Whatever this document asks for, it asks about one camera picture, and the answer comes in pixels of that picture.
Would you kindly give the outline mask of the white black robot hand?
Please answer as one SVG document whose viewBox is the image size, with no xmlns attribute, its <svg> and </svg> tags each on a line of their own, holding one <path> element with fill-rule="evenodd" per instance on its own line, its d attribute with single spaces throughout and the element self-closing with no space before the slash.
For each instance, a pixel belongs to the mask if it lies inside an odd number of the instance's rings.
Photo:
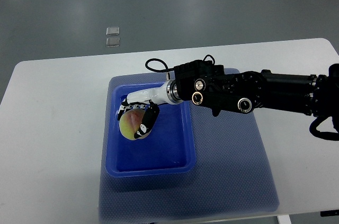
<svg viewBox="0 0 339 224">
<path fill-rule="evenodd" d="M 167 80 L 160 87 L 141 89 L 136 92 L 129 93 L 122 101 L 119 107 L 120 113 L 125 113 L 135 107 L 145 109 L 140 127 L 134 134 L 135 139 L 141 139 L 148 136 L 155 125 L 159 115 L 159 107 L 161 104 L 177 105 L 183 102 L 180 99 L 175 80 Z"/>
</svg>

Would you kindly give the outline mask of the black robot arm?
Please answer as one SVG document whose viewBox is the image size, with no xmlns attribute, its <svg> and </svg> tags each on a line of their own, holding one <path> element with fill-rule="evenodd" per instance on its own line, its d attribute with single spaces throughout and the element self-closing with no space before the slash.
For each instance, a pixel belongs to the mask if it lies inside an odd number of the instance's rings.
<svg viewBox="0 0 339 224">
<path fill-rule="evenodd" d="M 338 64 L 329 67 L 327 75 L 285 75 L 269 70 L 226 74 L 212 56 L 172 68 L 161 87 L 136 91 L 121 102 L 118 115 L 131 109 L 145 110 L 135 138 L 149 133 L 162 104 L 177 105 L 191 101 L 212 110 L 214 117 L 221 111 L 247 114 L 256 108 L 267 108 L 313 115 L 310 133 L 317 138 L 338 141 Z M 334 132 L 317 128 L 331 118 Z"/>
</svg>

